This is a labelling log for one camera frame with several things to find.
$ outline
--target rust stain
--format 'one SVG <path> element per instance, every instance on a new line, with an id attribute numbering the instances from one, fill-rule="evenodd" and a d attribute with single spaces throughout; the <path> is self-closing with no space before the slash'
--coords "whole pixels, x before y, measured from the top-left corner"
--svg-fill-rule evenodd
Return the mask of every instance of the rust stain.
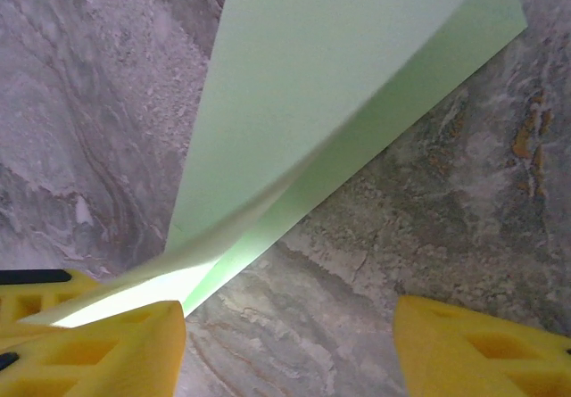
<path id="1" fill-rule="evenodd" d="M 544 136 L 550 130 L 550 124 L 553 120 L 553 113 L 551 110 L 546 111 L 542 114 L 542 125 L 539 128 L 539 135 Z"/>
<path id="2" fill-rule="evenodd" d="M 536 111 L 529 113 L 524 124 L 517 132 L 514 141 L 511 143 L 511 151 L 520 159 L 532 159 L 532 154 L 527 148 L 527 143 L 534 132 L 536 117 Z"/>
<path id="3" fill-rule="evenodd" d="M 539 94 L 532 97 L 532 103 L 534 104 L 543 104 L 545 103 L 545 89 L 539 91 Z"/>
<path id="4" fill-rule="evenodd" d="M 428 163 L 430 165 L 432 165 L 433 167 L 435 167 L 441 176 L 445 175 L 446 172 L 448 172 L 448 170 L 450 168 L 449 165 L 441 162 L 440 159 L 438 159 L 438 157 L 436 157 L 434 154 L 431 154 L 430 156 L 428 156 Z"/>
<path id="5" fill-rule="evenodd" d="M 459 116 L 455 121 L 452 122 L 450 128 L 450 136 L 454 138 L 458 137 L 463 128 L 464 128 L 464 116 Z"/>
<path id="6" fill-rule="evenodd" d="M 544 196 L 543 180 L 545 178 L 543 175 L 543 147 L 541 145 L 535 149 L 531 171 L 535 179 L 535 196 Z"/>
<path id="7" fill-rule="evenodd" d="M 529 192 L 529 185 L 525 181 L 520 181 L 519 183 L 517 183 L 517 188 L 526 193 Z"/>

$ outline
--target yellow robot part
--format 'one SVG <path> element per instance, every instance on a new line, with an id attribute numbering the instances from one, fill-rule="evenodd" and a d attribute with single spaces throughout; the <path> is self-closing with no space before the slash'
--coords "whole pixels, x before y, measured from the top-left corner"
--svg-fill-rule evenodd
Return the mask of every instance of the yellow robot part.
<path id="1" fill-rule="evenodd" d="M 569 397 L 571 339 L 404 296 L 394 341 L 410 397 Z"/>
<path id="2" fill-rule="evenodd" d="M 0 397 L 172 396 L 186 343 L 178 302 L 69 329 L 17 322 L 97 285 L 65 272 L 67 281 L 34 283 L 3 281 L 1 271 Z"/>

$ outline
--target light green paper sheet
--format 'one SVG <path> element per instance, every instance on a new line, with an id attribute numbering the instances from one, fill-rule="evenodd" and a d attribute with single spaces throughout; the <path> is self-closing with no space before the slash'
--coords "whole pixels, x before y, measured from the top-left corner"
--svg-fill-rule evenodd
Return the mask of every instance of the light green paper sheet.
<path id="1" fill-rule="evenodd" d="M 524 28 L 518 0 L 227 0 L 166 252 L 26 321 L 192 311 Z"/>

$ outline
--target gray marble surface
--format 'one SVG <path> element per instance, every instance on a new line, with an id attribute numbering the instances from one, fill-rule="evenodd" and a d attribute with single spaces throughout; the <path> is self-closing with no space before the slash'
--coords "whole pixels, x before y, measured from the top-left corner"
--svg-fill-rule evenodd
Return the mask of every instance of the gray marble surface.
<path id="1" fill-rule="evenodd" d="M 571 0 L 187 320 L 179 396 L 403 396 L 421 294 L 571 334 Z M 161 251 L 224 0 L 0 0 L 0 267 Z"/>

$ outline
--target rectangular hole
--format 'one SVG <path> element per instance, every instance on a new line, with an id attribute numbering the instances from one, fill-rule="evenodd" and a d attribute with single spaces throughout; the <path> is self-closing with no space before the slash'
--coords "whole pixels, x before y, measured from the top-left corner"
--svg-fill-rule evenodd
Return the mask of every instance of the rectangular hole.
<path id="1" fill-rule="evenodd" d="M 28 294 L 16 297 L 13 319 L 14 321 L 34 315 L 42 310 L 42 296 L 39 294 Z"/>
<path id="2" fill-rule="evenodd" d="M 561 372 L 517 372 L 507 375 L 529 397 L 569 397 L 571 395 L 571 378 Z"/>
<path id="3" fill-rule="evenodd" d="M 22 379 L 9 385 L 2 397 L 63 397 L 75 385 L 58 379 Z"/>
<path id="4" fill-rule="evenodd" d="M 71 274 L 65 269 L 0 270 L 0 285 L 67 283 Z"/>
<path id="5" fill-rule="evenodd" d="M 118 341 L 78 341 L 66 343 L 46 360 L 47 365 L 93 366 L 105 357 Z"/>
<path id="6" fill-rule="evenodd" d="M 467 335 L 466 339 L 487 359 L 539 359 L 537 353 L 514 336 L 502 333 Z"/>

